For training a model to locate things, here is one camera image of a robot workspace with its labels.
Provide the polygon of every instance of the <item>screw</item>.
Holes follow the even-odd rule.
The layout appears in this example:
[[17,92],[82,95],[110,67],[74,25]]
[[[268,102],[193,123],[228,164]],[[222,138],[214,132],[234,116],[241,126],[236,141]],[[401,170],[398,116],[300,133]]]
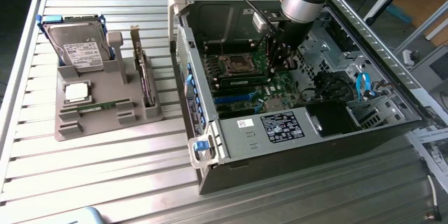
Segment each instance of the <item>screw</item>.
[[434,220],[436,219],[436,216],[432,214],[432,213],[426,213],[426,218],[429,219],[429,220]]

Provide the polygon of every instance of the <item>aluminum table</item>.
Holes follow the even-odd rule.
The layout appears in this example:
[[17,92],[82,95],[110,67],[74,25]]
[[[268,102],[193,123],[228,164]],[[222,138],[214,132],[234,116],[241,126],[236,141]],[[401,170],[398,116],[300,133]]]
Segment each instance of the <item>aluminum table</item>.
[[[165,120],[64,142],[53,139],[57,57],[34,15],[102,13],[138,25]],[[420,223],[430,188],[404,138],[298,172],[198,195],[166,38],[166,0],[32,0],[0,112],[0,223],[52,223],[93,206],[106,223]],[[448,212],[440,186],[438,205]]]

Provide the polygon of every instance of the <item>warning label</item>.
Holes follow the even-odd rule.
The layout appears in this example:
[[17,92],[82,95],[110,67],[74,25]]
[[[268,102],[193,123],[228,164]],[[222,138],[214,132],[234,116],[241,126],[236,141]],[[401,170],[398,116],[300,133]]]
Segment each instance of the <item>warning label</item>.
[[278,143],[305,136],[292,112],[262,116],[261,122],[272,143]]
[[86,68],[102,65],[96,42],[66,44],[65,52],[74,68]]

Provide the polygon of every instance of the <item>hard drive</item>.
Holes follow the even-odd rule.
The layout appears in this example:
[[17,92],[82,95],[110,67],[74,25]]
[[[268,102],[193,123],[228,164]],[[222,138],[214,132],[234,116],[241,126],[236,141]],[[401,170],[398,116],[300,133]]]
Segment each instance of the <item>hard drive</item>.
[[105,40],[104,22],[97,16],[64,18],[45,16],[40,28],[58,55],[60,66],[73,65],[77,72],[102,69],[113,58]]

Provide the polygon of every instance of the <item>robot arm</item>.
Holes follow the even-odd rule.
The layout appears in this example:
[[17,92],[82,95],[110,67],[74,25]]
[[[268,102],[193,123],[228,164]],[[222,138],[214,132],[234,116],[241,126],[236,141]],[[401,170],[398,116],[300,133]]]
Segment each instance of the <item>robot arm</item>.
[[296,54],[298,45],[304,42],[312,24],[325,0],[282,0],[281,13],[282,20],[276,23],[273,29],[265,17],[254,13],[254,25],[258,32],[265,32],[264,39],[266,43],[266,57],[269,59],[268,76],[273,76],[276,67],[280,66],[289,56]]

